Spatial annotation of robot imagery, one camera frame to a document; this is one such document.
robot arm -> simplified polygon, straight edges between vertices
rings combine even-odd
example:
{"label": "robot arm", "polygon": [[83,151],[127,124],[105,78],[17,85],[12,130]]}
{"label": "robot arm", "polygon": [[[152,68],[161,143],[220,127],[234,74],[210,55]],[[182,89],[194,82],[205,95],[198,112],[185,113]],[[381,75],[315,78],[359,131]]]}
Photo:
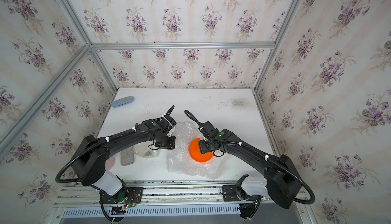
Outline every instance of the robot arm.
{"label": "robot arm", "polygon": [[[198,142],[202,154],[208,152],[213,152],[214,154],[216,150],[220,150],[223,153],[235,155],[255,168],[266,179],[267,185],[262,186],[263,181],[252,179],[252,183],[250,183],[250,179],[247,178],[248,175],[244,175],[235,186],[238,197],[247,199],[249,195],[265,192],[264,189],[267,188],[268,196],[285,209],[288,209],[293,201],[303,204],[315,202],[314,193],[301,180],[299,173],[288,156],[283,154],[281,157],[277,157],[267,154],[245,143],[227,129],[219,131],[209,121],[200,123],[189,111],[185,110],[185,114],[198,124],[199,130],[204,136],[204,140]],[[259,183],[259,191],[254,191],[255,182]],[[310,200],[296,198],[302,186],[310,194]]]}

white cable tie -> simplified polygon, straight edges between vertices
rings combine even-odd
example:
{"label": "white cable tie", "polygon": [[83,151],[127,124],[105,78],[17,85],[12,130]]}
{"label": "white cable tie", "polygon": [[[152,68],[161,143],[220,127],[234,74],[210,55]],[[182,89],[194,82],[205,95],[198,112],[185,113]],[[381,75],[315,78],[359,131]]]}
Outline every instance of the white cable tie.
{"label": "white cable tie", "polygon": [[172,128],[174,128],[174,126],[171,124],[171,122],[170,122],[167,118],[164,117],[165,115],[166,115],[166,113],[163,113],[162,117],[170,124],[170,126],[171,126]]}

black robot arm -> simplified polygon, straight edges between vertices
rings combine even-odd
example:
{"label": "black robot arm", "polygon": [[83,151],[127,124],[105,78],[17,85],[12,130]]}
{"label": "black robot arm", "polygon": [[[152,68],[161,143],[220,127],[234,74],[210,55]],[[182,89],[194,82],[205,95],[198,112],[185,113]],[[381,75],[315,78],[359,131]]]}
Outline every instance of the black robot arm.
{"label": "black robot arm", "polygon": [[[208,152],[214,153],[214,151],[220,150],[223,153],[232,154],[240,158],[266,178],[266,188],[269,197],[285,209],[288,209],[293,201],[303,204],[312,204],[315,202],[313,191],[301,180],[299,173],[289,157],[286,155],[277,157],[265,153],[245,143],[227,129],[219,131],[209,121],[200,123],[189,111],[185,110],[185,114],[198,124],[199,130],[204,136],[204,140],[198,142],[202,154]],[[302,186],[310,194],[309,200],[296,198]],[[245,194],[240,188],[236,189],[236,192],[239,197]]]}

blue object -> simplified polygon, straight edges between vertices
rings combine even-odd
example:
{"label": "blue object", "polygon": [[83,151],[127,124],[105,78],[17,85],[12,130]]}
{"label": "blue object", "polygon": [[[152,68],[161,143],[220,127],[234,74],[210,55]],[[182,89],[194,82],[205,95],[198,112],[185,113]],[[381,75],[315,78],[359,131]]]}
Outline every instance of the blue object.
{"label": "blue object", "polygon": [[130,104],[133,101],[134,101],[134,97],[133,96],[128,96],[128,97],[125,97],[125,98],[122,98],[122,99],[115,100],[114,102],[111,103],[111,107],[117,108],[117,107],[120,107],[120,106],[125,105],[125,104]]}

black cable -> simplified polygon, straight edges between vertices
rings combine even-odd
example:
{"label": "black cable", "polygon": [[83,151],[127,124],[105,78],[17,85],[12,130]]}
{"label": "black cable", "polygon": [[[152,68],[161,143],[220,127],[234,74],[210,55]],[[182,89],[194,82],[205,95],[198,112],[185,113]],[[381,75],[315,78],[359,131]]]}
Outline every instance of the black cable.
{"label": "black cable", "polygon": [[107,213],[106,213],[106,210],[104,209],[103,207],[103,190],[99,191],[100,193],[100,197],[99,197],[99,204],[100,204],[100,208],[103,212],[103,215],[106,217],[106,219],[108,219],[110,222],[119,222],[119,221],[116,221],[115,220],[115,217],[111,218]]}
{"label": "black cable", "polygon": [[[197,120],[197,118],[191,114],[188,110],[185,110],[185,115],[187,115],[187,117],[189,117],[191,120],[195,121],[198,126],[201,128],[202,127],[202,124]],[[261,155],[262,158],[264,158],[266,156],[266,153],[249,145],[248,143],[245,143],[245,142],[233,142],[233,141],[217,141],[217,140],[214,140],[210,137],[208,137],[208,141],[209,142],[212,142],[212,143],[234,143],[234,144],[238,144],[239,146],[241,147],[245,147],[247,149],[250,149],[251,151]],[[281,165],[280,163],[272,160],[272,159],[268,159],[267,161],[269,161],[270,163],[272,163],[273,165],[275,165],[276,167],[279,168],[279,171],[283,171],[285,172],[286,174],[290,175],[292,178],[294,178],[296,181],[300,182],[301,186],[303,186],[307,192],[309,193],[310,195],[310,199],[308,200],[303,200],[303,199],[297,199],[295,198],[294,201],[295,202],[298,202],[298,203],[301,203],[301,204],[313,204],[315,202],[315,194],[314,192],[312,191],[312,189],[303,181],[301,180],[301,178],[299,178],[298,176],[296,176],[295,173],[293,173],[291,170],[289,170],[288,168],[284,167],[283,165]]]}
{"label": "black cable", "polygon": [[215,151],[213,151],[213,153],[212,153],[212,155],[215,156],[215,157],[222,157],[224,155],[224,152],[222,153],[222,155],[215,155]]}
{"label": "black cable", "polygon": [[[126,136],[129,136],[131,134],[133,134],[134,131],[128,131],[128,132],[125,132],[125,133],[118,133],[118,134],[115,134],[115,135],[111,135],[109,136],[109,140],[115,140],[115,139],[118,139],[118,138],[121,138],[121,137],[126,137]],[[72,158],[56,175],[56,182],[57,183],[67,183],[67,182],[77,182],[77,181],[80,181],[79,178],[72,178],[72,179],[61,179],[61,176],[64,174],[64,172],[73,164],[75,163],[79,158],[81,158],[82,156],[84,156],[86,153],[90,152],[91,150],[93,149],[96,149],[98,148],[99,146],[101,146],[102,144],[104,143],[107,143],[107,140],[105,138],[100,138],[98,139],[98,142],[91,145],[90,147],[86,148],[85,150],[83,150],[80,154],[76,155],[74,158]]]}
{"label": "black cable", "polygon": [[154,143],[148,145],[148,148],[149,148],[150,150],[158,150],[158,149],[160,149],[159,147],[158,147],[157,149],[153,149],[153,148],[150,147],[150,146],[152,146],[152,145],[154,145]]}

